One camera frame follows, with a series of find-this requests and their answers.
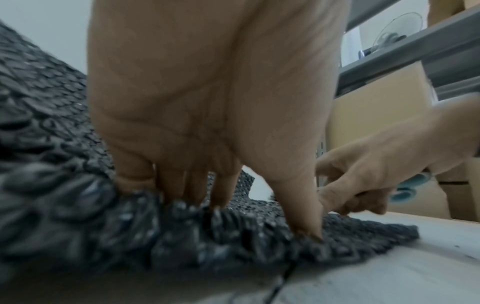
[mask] black plastic packaging material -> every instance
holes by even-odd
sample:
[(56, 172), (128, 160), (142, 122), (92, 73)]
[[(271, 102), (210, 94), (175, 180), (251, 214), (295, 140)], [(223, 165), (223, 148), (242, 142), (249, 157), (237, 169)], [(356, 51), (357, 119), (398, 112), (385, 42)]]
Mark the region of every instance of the black plastic packaging material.
[(353, 263), (419, 237), (414, 226), (329, 215), (324, 241), (295, 238), (276, 202), (249, 199), (254, 179), (246, 173), (225, 210), (181, 201), (163, 206), (147, 192), (119, 197), (112, 162), (90, 124), (85, 86), (85, 75), (0, 23), (3, 282), (26, 268), (168, 272)]

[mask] bubble wrap sheet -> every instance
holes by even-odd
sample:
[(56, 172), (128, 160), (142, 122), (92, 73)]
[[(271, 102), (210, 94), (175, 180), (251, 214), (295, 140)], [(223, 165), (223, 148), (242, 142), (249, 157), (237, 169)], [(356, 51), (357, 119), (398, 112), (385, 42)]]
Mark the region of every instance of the bubble wrap sheet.
[(419, 237), (414, 226), (329, 215), (324, 241), (293, 237), (242, 173), (208, 212), (154, 193), (119, 197), (90, 124), (86, 77), (0, 23), (0, 280), (22, 271), (222, 271), (364, 261)]

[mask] teal scissors handle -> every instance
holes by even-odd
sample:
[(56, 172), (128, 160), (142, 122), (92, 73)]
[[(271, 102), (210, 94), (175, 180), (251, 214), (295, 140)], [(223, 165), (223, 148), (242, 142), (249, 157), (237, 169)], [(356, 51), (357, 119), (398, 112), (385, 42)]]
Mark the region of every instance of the teal scissors handle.
[(397, 189), (390, 195), (390, 203), (403, 204), (412, 200), (417, 191), (414, 189), (427, 183), (432, 178), (432, 174), (429, 172), (421, 172), (408, 180), (401, 182), (397, 185)]

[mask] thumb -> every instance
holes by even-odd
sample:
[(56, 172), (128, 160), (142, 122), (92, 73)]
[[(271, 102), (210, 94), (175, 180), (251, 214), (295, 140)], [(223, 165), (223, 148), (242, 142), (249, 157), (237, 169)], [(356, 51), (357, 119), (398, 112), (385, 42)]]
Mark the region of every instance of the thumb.
[(374, 189), (375, 173), (365, 162), (354, 164), (337, 180), (317, 191), (320, 203), (326, 212), (340, 209), (355, 195)]

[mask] table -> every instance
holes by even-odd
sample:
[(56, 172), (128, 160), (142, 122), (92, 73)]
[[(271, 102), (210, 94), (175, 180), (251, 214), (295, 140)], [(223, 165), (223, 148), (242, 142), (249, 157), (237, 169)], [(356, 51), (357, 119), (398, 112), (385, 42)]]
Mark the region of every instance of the table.
[[(480, 224), (388, 213), (356, 218), (414, 224), (422, 239), (365, 263), (299, 269), (275, 304), (480, 303)], [(263, 303), (279, 271), (248, 269), (209, 277), (114, 273), (92, 280), (68, 275), (18, 280), (4, 304)]]

